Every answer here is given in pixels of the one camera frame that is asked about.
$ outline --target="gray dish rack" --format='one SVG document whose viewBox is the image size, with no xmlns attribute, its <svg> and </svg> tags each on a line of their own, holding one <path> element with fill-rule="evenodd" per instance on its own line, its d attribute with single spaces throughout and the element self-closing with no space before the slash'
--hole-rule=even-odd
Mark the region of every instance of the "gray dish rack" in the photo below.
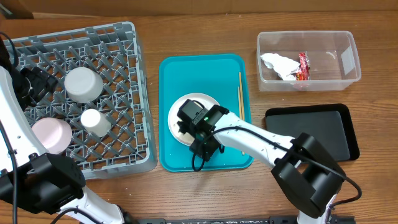
<svg viewBox="0 0 398 224">
<path fill-rule="evenodd" d="M 108 179 L 145 172 L 157 164 L 154 127 L 146 89 L 146 70 L 134 24 L 118 22 L 53 34 L 12 40 L 19 66 L 40 67 L 58 79 L 54 94 L 47 94 L 35 108 L 24 113 L 31 126 L 41 118 L 64 119 L 73 136 L 66 156 L 74 158 L 86 179 Z M 11 45 L 5 41 L 10 53 Z M 77 67 L 99 73 L 104 81 L 101 96 L 89 103 L 69 99 L 65 76 Z M 80 123 L 84 110 L 96 109 L 112 123 L 99 138 Z"/>
</svg>

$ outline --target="chopsticks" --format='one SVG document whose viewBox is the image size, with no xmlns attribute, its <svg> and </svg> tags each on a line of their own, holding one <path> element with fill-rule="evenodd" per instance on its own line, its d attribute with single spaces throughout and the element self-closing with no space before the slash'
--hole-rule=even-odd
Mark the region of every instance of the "chopsticks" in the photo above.
<svg viewBox="0 0 398 224">
<path fill-rule="evenodd" d="M 241 74 L 241 72 L 239 72 L 238 100 L 239 100 L 239 118 L 244 121 L 244 103 L 243 103 L 243 89 L 242 89 L 242 74 Z"/>
</svg>

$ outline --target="teal tray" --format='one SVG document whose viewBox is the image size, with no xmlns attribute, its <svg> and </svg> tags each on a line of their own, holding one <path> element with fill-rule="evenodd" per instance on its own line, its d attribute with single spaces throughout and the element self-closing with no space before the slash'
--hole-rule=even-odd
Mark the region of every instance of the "teal tray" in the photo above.
<svg viewBox="0 0 398 224">
<path fill-rule="evenodd" d="M 238 86 L 242 74 L 244 115 L 251 123 L 248 84 L 243 59 L 236 54 L 195 55 L 169 57 L 159 69 L 159 136 L 160 162 L 171 172 L 192 171 L 192 152 L 171 134 L 167 117 L 173 103 L 189 93 L 204 93 L 221 106 L 239 116 Z M 203 170 L 244 169 L 253 158 L 241 151 L 226 147 L 223 154 L 217 150 Z M 197 167 L 201 159 L 195 159 Z"/>
</svg>

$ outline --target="wooden table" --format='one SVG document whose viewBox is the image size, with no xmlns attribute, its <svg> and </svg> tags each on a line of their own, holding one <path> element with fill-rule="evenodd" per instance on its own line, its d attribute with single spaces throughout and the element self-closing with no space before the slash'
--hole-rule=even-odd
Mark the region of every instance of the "wooden table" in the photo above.
<svg viewBox="0 0 398 224">
<path fill-rule="evenodd" d="M 398 13 L 313 12 L 218 16 L 103 17 L 3 21 L 12 38 L 131 21 L 144 44 L 151 113 L 159 145 L 159 64 L 175 55 L 236 53 L 246 63 L 252 121 L 264 126 L 269 108 L 344 103 L 351 111 L 361 157 L 341 162 L 363 189 L 361 200 L 338 206 L 338 215 L 357 223 L 397 223 L 398 219 Z M 349 30 L 353 33 L 362 79 L 344 91 L 260 92 L 257 35 L 272 30 Z M 171 173 L 160 163 L 146 173 L 89 180 L 89 188 L 137 218 L 254 218 L 296 215 L 267 168 L 258 161 L 245 170 Z M 338 200 L 356 192 L 344 184 Z M 20 223 L 50 223 L 55 215 L 20 210 Z M 0 203 L 0 223 L 11 223 L 11 206 Z M 60 223 L 76 223 L 65 217 Z"/>
</svg>

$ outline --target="transparent container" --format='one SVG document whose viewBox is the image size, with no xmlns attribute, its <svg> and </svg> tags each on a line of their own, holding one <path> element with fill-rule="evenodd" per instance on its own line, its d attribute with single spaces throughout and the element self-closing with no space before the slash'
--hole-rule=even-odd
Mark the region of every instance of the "transparent container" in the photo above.
<svg viewBox="0 0 398 224">
<path fill-rule="evenodd" d="M 260 56 L 277 53 L 299 62 L 305 52 L 308 81 L 283 81 Z M 260 91 L 344 90 L 361 79 L 361 66 L 352 33 L 348 31 L 261 32 L 257 38 L 257 73 Z"/>
</svg>

